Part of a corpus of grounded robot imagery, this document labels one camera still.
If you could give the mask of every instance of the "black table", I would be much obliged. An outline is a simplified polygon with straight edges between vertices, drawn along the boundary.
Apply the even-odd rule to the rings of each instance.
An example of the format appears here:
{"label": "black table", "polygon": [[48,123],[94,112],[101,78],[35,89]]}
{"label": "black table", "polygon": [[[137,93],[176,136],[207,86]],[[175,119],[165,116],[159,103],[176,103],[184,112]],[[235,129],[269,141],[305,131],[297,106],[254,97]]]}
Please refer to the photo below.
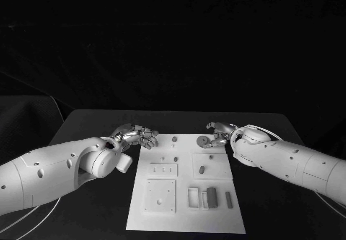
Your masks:
{"label": "black table", "polygon": [[[256,125],[274,132],[286,141],[305,144],[282,114],[77,110],[51,145],[91,137],[109,137],[116,128],[127,123],[158,130],[162,134],[214,134],[207,129],[211,122],[227,122],[240,127]],[[25,240],[344,239],[346,222],[316,194],[260,168],[243,165],[233,157],[231,146],[225,148],[247,235],[127,231],[140,158],[140,146],[133,146],[126,152],[133,157],[129,172],[123,174],[114,170],[107,178],[88,182],[64,196],[52,215]],[[12,238],[21,237],[38,225],[55,204],[57,201],[44,205],[38,213],[15,227],[9,235]]]}

